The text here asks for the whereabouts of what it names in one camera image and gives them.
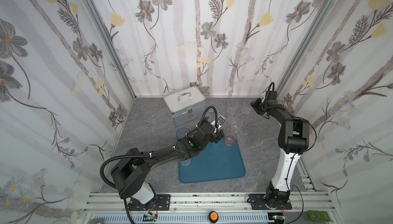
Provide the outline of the teal plastic tray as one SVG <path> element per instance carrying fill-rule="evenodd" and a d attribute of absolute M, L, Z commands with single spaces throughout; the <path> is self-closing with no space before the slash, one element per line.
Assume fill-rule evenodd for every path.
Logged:
<path fill-rule="evenodd" d="M 227 146 L 224 139 L 218 143 L 209 143 L 206 149 L 191 159 L 189 166 L 184 167 L 179 163 L 179 180 L 184 184 L 236 179 L 245 174 L 238 143 Z"/>

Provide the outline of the clear glass tumbler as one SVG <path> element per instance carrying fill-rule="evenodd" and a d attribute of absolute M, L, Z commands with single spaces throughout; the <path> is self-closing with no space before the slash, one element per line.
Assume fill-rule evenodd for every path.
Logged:
<path fill-rule="evenodd" d="M 236 122 L 236 116 L 229 115 L 228 116 L 228 123 L 233 124 Z"/>
<path fill-rule="evenodd" d="M 183 160 L 179 162 L 181 166 L 189 166 L 191 164 L 191 159 Z"/>
<path fill-rule="evenodd" d="M 248 99 L 243 102 L 242 113 L 244 115 L 249 115 L 251 113 L 251 110 L 252 110 L 251 103 L 252 103 L 252 101 L 248 100 Z"/>
<path fill-rule="evenodd" d="M 234 133 L 238 133 L 241 130 L 242 126 L 242 121 L 234 121 L 231 125 L 231 131 L 233 131 Z"/>
<path fill-rule="evenodd" d="M 235 117 L 237 113 L 237 109 L 239 106 L 239 102 L 236 99 L 228 99 L 227 101 L 227 113 L 229 116 Z"/>

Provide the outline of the blue plastic cup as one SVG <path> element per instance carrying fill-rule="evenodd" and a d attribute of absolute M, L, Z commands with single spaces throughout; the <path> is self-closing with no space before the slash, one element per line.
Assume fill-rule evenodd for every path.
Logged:
<path fill-rule="evenodd" d="M 187 134 L 190 132 L 190 129 L 183 127 L 180 128 L 176 131 L 176 137 L 178 140 L 181 140 L 187 136 Z"/>

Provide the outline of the pink plastic cup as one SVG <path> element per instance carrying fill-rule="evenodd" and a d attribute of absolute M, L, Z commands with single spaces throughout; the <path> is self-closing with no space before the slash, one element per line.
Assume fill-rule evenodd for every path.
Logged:
<path fill-rule="evenodd" d="M 237 133 L 233 131 L 224 132 L 224 143 L 227 146 L 232 146 L 237 141 Z"/>

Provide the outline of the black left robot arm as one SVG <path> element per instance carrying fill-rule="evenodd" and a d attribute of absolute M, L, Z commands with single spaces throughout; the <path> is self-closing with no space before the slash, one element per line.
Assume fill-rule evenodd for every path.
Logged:
<path fill-rule="evenodd" d="M 129 211 L 127 199 L 137 204 L 139 210 L 151 210 L 158 204 L 158 196 L 145 179 L 158 166 L 174 161 L 187 161 L 198 156 L 209 143 L 218 143 L 224 137 L 222 125 L 226 119 L 219 116 L 214 106 L 203 112 L 199 122 L 173 146 L 157 151 L 143 152 L 138 148 L 105 160 L 100 166 L 104 183 L 117 190 Z"/>

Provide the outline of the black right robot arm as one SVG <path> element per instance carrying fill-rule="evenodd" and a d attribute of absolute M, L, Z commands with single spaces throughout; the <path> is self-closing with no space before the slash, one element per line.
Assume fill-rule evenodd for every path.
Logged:
<path fill-rule="evenodd" d="M 279 161 L 273 179 L 264 194 L 249 195 L 248 202 L 253 210 L 291 210 L 290 195 L 297 186 L 291 185 L 295 166 L 302 154 L 311 149 L 310 129 L 312 125 L 304 118 L 297 117 L 277 101 L 275 83 L 271 82 L 265 98 L 252 102 L 251 107 L 264 118 L 276 119 L 280 124 L 277 139 L 280 148 Z"/>

